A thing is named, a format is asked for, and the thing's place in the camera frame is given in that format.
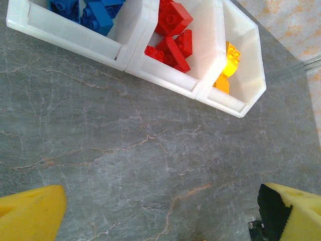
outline toy brick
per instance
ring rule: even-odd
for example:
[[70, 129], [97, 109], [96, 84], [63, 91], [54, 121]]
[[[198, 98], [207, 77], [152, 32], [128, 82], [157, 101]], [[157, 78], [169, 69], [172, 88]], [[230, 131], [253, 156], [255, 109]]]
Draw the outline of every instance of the toy brick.
[[107, 36], [114, 25], [102, 2], [89, 2], [83, 10], [81, 25]]
[[230, 82], [224, 74], [220, 74], [213, 87], [226, 94], [230, 94]]
[[71, 11], [69, 13], [65, 13], [65, 12], [59, 10], [57, 8], [57, 6], [55, 4], [53, 4], [52, 2], [49, 2], [49, 10], [56, 13], [56, 14], [59, 14], [60, 16], [63, 16], [64, 18], [72, 20], [78, 24], [80, 23], [79, 1], [76, 2], [76, 4], [71, 8]]
[[155, 31], [162, 36], [179, 35], [192, 21], [192, 16], [182, 4], [171, 2], [160, 13]]
[[190, 71], [191, 68], [182, 55], [174, 39], [171, 36], [166, 36], [163, 41], [167, 45], [167, 49], [164, 52], [164, 64], [167, 64], [183, 73]]
[[147, 48], [145, 49], [145, 55], [153, 59], [156, 59], [162, 63], [164, 62], [164, 52], [157, 50], [153, 46], [147, 46]]
[[59, 11], [62, 11], [66, 14], [71, 14], [73, 7], [76, 5], [78, 0], [50, 0]]
[[227, 77], [231, 77], [236, 72], [240, 63], [240, 56], [241, 53], [237, 51], [235, 46], [226, 41], [227, 64], [223, 70], [224, 75], [226, 75]]
[[177, 44], [184, 58], [190, 57], [193, 54], [192, 30], [186, 29], [175, 39], [175, 43]]
[[114, 19], [120, 11], [124, 2], [122, 0], [101, 0], [109, 16]]
[[159, 1], [159, 13], [161, 13], [164, 9], [165, 9], [165, 7], [166, 7], [166, 5], [168, 4], [168, 3], [172, 3], [173, 2], [173, 0], [160, 0]]

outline red lego brick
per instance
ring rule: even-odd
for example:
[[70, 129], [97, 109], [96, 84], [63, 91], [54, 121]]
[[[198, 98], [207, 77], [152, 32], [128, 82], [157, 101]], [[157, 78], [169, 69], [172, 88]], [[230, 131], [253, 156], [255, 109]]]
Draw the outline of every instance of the red lego brick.
[[164, 37], [179, 35], [192, 21], [192, 16], [182, 4], [171, 2], [159, 14], [155, 32]]
[[145, 55], [164, 63], [164, 52], [155, 49], [153, 46], [147, 46], [145, 49]]
[[171, 36], [166, 36], [156, 46], [156, 49], [164, 49], [164, 64], [167, 64], [183, 73], [191, 70], [189, 64]]
[[188, 58], [193, 54], [193, 36], [192, 30], [186, 29], [181, 35], [175, 39], [175, 43], [179, 47], [184, 58]]
[[166, 5], [168, 4], [168, 3], [172, 3], [173, 2], [173, 0], [160, 0], [159, 1], [159, 13], [161, 13], [164, 9], [165, 9], [165, 7], [166, 7]]

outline blue lego brick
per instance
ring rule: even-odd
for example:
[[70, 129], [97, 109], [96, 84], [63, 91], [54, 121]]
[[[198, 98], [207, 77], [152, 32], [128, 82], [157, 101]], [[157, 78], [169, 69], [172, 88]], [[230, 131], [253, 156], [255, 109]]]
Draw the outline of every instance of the blue lego brick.
[[71, 14], [74, 6], [78, 0], [49, 0], [53, 3], [59, 11], [62, 11], [66, 14]]
[[114, 25], [102, 2], [89, 2], [83, 10], [80, 24], [104, 36]]
[[[98, 2], [99, 0], [85, 0], [86, 4], [90, 2]], [[124, 4], [124, 0], [100, 0], [102, 2], [109, 14], [109, 16], [114, 19], [122, 5]]]
[[69, 20], [72, 20], [76, 23], [80, 23], [80, 10], [79, 10], [79, 1], [77, 0], [76, 4], [71, 8], [71, 10], [68, 13], [65, 13], [57, 8], [55, 4], [52, 2], [49, 2], [49, 10], [63, 16], [64, 18], [67, 18]]

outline storage bin compartment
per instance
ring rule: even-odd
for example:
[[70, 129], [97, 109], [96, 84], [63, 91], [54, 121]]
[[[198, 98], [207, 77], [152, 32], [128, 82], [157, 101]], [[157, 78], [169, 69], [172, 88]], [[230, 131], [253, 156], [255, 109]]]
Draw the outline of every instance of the storage bin compartment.
[[139, 42], [126, 72], [186, 95], [190, 98], [209, 92], [226, 64], [223, 5], [217, 0], [176, 0], [193, 17], [187, 27], [193, 31], [193, 54], [187, 58], [191, 71], [182, 73], [144, 54], [147, 45], [156, 46], [162, 36], [154, 33], [158, 6], [146, 35]]
[[129, 0], [108, 37], [48, 10], [48, 0], [10, 0], [7, 25], [119, 70], [124, 70], [147, 26], [150, 0]]
[[226, 41], [241, 53], [237, 71], [229, 78], [230, 95], [212, 87], [200, 101], [243, 117], [266, 90], [257, 25], [229, 0], [223, 2]]

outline gray marble table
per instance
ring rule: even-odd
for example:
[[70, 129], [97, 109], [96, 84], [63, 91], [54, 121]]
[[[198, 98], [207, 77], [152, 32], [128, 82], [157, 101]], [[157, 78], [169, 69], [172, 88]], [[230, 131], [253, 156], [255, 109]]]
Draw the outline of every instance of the gray marble table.
[[321, 194], [303, 66], [263, 27], [267, 91], [238, 119], [9, 29], [7, 5], [0, 196], [62, 184], [57, 240], [248, 240], [261, 183]]

